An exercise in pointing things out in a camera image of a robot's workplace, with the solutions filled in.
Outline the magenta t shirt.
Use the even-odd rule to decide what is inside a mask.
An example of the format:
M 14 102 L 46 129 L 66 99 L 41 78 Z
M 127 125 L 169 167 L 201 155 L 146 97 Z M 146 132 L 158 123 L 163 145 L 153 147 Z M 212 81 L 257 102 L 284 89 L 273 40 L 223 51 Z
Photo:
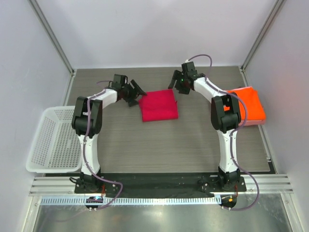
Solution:
M 172 89 L 147 92 L 139 100 L 143 122 L 174 120 L 179 118 L 177 101 Z

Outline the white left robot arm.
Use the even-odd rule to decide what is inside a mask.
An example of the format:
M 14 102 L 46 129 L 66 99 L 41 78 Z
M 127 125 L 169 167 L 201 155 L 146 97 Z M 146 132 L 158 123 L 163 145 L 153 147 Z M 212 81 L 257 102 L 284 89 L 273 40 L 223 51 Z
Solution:
M 73 130 L 78 136 L 82 151 L 80 177 L 74 180 L 76 193 L 97 193 L 105 183 L 117 185 L 101 177 L 98 161 L 98 135 L 103 124 L 103 109 L 120 100 L 129 107 L 138 104 L 137 98 L 146 96 L 135 80 L 128 80 L 126 75 L 115 74 L 108 86 L 99 93 L 89 97 L 78 97 L 71 121 Z

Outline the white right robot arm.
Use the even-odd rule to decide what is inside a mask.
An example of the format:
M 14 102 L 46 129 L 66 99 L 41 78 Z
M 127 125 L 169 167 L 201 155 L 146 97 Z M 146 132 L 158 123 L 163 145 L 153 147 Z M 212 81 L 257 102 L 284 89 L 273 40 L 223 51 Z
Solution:
M 205 74 L 198 73 L 192 61 L 183 63 L 181 71 L 174 71 L 168 88 L 176 88 L 181 94 L 193 90 L 211 103 L 211 124 L 217 131 L 220 145 L 217 184 L 223 191 L 231 190 L 240 181 L 236 149 L 237 129 L 241 123 L 239 98 L 217 87 Z

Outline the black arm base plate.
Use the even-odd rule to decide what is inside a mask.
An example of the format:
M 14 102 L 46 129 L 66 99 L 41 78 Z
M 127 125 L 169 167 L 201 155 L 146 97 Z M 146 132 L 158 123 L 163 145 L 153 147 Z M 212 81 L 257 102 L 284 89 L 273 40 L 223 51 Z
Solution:
M 99 194 L 113 198 L 203 198 L 215 193 L 245 192 L 244 178 L 238 182 L 222 185 L 217 173 L 105 173 L 103 178 L 112 183 L 101 182 L 96 178 L 86 181 L 71 177 L 75 193 Z

